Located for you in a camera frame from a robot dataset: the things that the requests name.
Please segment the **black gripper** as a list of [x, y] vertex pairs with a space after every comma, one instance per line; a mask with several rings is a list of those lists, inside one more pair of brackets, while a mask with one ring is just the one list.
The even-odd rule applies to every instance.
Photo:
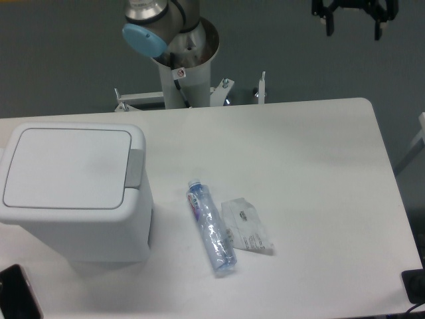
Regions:
[[[333, 13], [338, 8], [344, 9], [362, 9], [369, 15], [373, 16], [375, 20], [374, 39], [379, 41], [381, 39], [383, 28], [389, 21], [389, 16], [397, 16], [398, 14], [398, 1], [393, 0], [385, 1], [383, 6], [380, 1], [368, 0], [334, 0], [325, 4], [325, 1], [312, 1], [311, 13], [319, 15], [321, 23], [325, 26], [327, 36], [332, 36], [334, 33], [334, 20]], [[329, 13], [324, 13], [324, 10], [330, 10]]]

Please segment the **silver robot arm blue cap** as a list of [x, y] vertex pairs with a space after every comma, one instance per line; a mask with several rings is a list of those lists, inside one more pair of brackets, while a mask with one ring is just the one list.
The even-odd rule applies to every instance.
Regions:
[[[326, 34], [334, 32], [333, 13], [338, 8], [361, 9], [375, 21], [375, 40], [381, 37], [381, 25], [398, 14], [398, 1], [323, 1], [311, 2], [311, 14], [325, 21]], [[136, 52], [158, 58], [167, 54], [193, 54], [199, 58], [208, 47], [206, 23], [202, 22], [199, 1], [126, 1], [127, 23], [122, 35]]]

